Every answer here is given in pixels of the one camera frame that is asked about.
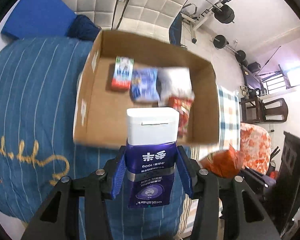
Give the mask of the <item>orange snack bag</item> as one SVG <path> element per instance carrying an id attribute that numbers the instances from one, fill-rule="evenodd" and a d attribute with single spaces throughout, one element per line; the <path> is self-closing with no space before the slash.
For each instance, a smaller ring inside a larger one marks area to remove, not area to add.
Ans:
<path id="1" fill-rule="evenodd" d="M 202 168 L 221 178 L 234 178 L 243 167 L 244 156 L 231 145 L 227 150 L 209 153 L 199 161 Z"/>

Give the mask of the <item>purple toothpaste tube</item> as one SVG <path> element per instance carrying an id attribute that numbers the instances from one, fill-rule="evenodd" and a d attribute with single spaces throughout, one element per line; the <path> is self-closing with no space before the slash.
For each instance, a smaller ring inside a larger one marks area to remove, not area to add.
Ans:
<path id="1" fill-rule="evenodd" d="M 170 107 L 129 108 L 125 162 L 130 209 L 170 203 L 179 112 Z"/>

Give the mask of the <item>red patterned snack bag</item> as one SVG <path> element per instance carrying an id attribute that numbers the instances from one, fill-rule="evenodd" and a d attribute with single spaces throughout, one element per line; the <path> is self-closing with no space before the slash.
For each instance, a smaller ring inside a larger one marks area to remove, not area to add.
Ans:
<path id="1" fill-rule="evenodd" d="M 178 137 L 182 138 L 187 134 L 187 127 L 190 119 L 190 111 L 193 104 L 192 99 L 178 98 L 171 96 L 168 99 L 168 107 L 179 112 Z"/>

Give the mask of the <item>white soft pillow pack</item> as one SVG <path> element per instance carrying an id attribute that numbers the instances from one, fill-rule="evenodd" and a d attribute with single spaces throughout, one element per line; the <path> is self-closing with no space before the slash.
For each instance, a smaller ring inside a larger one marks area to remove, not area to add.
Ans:
<path id="1" fill-rule="evenodd" d="M 194 100 L 189 68 L 158 68 L 157 79 L 160 85 L 161 102 L 166 102 L 171 96 Z"/>

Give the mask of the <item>blue tissue pack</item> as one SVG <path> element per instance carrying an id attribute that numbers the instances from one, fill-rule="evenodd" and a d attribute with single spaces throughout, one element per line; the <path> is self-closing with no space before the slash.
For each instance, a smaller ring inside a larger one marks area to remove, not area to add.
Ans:
<path id="1" fill-rule="evenodd" d="M 133 70 L 130 95 L 135 102 L 158 102 L 156 68 L 137 68 Z"/>

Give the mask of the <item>milk carton with cow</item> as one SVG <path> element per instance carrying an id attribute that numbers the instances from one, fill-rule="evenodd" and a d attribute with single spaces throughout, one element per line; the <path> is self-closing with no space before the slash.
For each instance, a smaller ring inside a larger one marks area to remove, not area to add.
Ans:
<path id="1" fill-rule="evenodd" d="M 134 60 L 128 57 L 117 56 L 115 60 L 114 74 L 111 80 L 113 90 L 130 89 Z"/>

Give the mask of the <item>orange floral blanket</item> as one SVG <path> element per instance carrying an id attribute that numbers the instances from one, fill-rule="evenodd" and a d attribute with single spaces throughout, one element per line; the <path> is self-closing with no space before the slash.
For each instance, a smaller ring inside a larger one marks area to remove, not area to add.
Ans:
<path id="1" fill-rule="evenodd" d="M 271 138 L 260 126 L 241 123 L 240 153 L 243 155 L 243 167 L 266 174 L 270 164 Z"/>

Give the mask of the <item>open cardboard box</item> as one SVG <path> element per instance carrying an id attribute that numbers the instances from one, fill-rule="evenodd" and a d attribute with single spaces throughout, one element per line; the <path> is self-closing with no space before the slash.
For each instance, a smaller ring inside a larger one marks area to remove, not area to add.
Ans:
<path id="1" fill-rule="evenodd" d="M 127 109 L 163 106 L 180 114 L 179 143 L 219 140 L 219 102 L 211 62 L 165 42 L 117 30 L 100 32 L 77 89 L 73 140 L 121 146 L 128 137 Z"/>

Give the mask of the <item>plaid checkered blanket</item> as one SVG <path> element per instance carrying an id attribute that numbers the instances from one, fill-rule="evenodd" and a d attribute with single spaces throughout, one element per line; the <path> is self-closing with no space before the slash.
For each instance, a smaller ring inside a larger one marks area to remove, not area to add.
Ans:
<path id="1" fill-rule="evenodd" d="M 240 110 L 239 98 L 235 92 L 231 92 L 226 88 L 218 87 L 219 102 L 219 141 L 212 145 L 194 146 L 185 148 L 186 154 L 200 161 L 213 152 L 227 150 L 232 146 L 235 150 L 239 150 L 239 134 L 240 134 Z M 191 200 L 185 196 L 183 201 L 183 211 L 180 215 L 177 234 L 174 239 L 183 239 L 189 236 L 194 226 L 195 213 L 197 211 L 198 200 Z"/>

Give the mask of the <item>dark wooden chair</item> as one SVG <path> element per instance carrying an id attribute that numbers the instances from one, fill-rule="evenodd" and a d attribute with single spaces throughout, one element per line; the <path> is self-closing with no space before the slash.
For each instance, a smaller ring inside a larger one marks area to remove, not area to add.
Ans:
<path id="1" fill-rule="evenodd" d="M 288 119 L 288 106 L 283 98 L 264 102 L 259 97 L 242 98 L 242 122 L 248 124 L 283 123 Z"/>

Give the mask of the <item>blue striped bedsheet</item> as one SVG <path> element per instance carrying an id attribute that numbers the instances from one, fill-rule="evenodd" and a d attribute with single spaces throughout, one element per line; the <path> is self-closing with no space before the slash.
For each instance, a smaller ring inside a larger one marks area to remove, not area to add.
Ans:
<path id="1" fill-rule="evenodd" d="M 28 223 L 62 176 L 82 178 L 117 150 L 72 138 L 77 80 L 92 42 L 17 40 L 0 51 L 0 211 Z"/>

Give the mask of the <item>floor barbell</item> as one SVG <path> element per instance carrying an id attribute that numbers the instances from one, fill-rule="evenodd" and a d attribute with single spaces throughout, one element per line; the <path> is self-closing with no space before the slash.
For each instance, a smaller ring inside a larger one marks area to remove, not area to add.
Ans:
<path id="1" fill-rule="evenodd" d="M 227 48 L 232 51 L 235 55 L 237 62 L 242 63 L 246 59 L 246 53 L 243 50 L 235 50 L 229 45 L 229 42 L 223 35 L 216 35 L 213 38 L 213 45 L 216 49 L 224 49 Z"/>

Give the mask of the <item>white weight bench rack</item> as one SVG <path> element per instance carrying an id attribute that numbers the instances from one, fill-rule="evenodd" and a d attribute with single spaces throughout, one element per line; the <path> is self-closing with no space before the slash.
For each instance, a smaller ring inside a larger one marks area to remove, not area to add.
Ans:
<path id="1" fill-rule="evenodd" d="M 210 7 L 197 15 L 198 7 L 193 3 L 184 5 L 181 9 L 181 17 L 183 22 L 189 25 L 191 41 L 196 44 L 196 30 L 201 27 L 211 16 L 222 23 L 234 23 L 235 13 L 234 10 L 227 5 L 232 0 L 218 0 L 212 3 L 209 0 L 204 0 L 209 3 Z"/>

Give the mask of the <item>barbell on rack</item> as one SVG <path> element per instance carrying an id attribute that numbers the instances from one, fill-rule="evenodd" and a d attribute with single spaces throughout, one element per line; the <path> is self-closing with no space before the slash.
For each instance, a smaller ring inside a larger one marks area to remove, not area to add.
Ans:
<path id="1" fill-rule="evenodd" d="M 204 10 L 202 13 L 200 13 L 198 16 L 197 13 L 197 6 L 193 3 L 188 3 L 184 5 L 180 11 L 182 20 L 184 20 L 186 23 L 192 23 L 194 27 L 199 28 L 201 25 L 203 25 L 206 20 L 213 15 L 214 18 L 222 23 L 222 24 L 229 24 L 234 23 L 235 19 L 235 12 L 234 10 L 227 5 L 232 0 L 218 0 L 216 3 L 212 3 L 209 0 L 204 0 L 207 3 L 209 3 L 210 7 L 206 10 Z M 186 8 L 194 5 L 194 13 L 192 15 L 186 14 Z"/>

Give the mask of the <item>blue foam mat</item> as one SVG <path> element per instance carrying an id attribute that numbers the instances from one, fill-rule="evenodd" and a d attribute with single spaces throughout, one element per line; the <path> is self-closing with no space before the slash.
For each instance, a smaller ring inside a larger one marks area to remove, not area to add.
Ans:
<path id="1" fill-rule="evenodd" d="M 65 36 L 75 18 L 62 0 L 20 0 L 1 33 L 15 40 Z"/>

